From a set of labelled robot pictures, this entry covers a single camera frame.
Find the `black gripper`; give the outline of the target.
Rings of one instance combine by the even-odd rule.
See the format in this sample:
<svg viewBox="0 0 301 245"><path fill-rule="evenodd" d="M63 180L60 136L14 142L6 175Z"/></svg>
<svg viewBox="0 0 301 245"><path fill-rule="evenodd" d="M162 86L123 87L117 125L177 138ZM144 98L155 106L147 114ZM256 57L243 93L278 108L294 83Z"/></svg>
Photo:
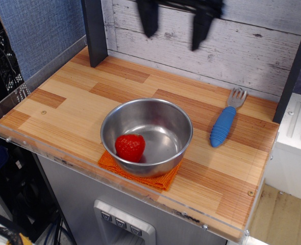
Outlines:
<svg viewBox="0 0 301 245"><path fill-rule="evenodd" d="M147 1L136 0L139 16L145 35L150 38L158 30L159 5L194 13L192 47L195 51L207 38L211 22L220 18L223 12L223 1Z"/></svg>

